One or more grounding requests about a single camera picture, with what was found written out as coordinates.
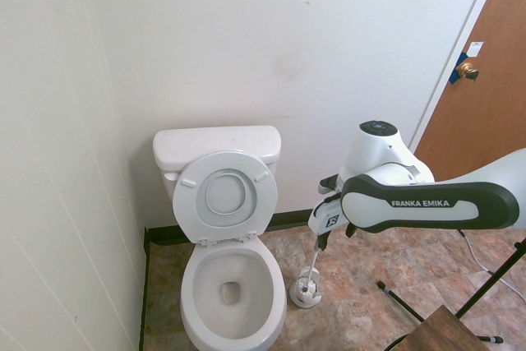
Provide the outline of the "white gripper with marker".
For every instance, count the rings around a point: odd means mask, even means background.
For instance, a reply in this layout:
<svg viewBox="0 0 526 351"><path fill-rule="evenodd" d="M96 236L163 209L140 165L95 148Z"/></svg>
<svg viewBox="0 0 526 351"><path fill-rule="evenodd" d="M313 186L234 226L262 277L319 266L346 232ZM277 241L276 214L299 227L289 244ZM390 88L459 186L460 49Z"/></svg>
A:
<svg viewBox="0 0 526 351"><path fill-rule="evenodd" d="M329 231L342 225L341 195L334 194L326 197L315 207L308 220L308 227L317 235L314 250L325 250L330 236Z"/></svg>

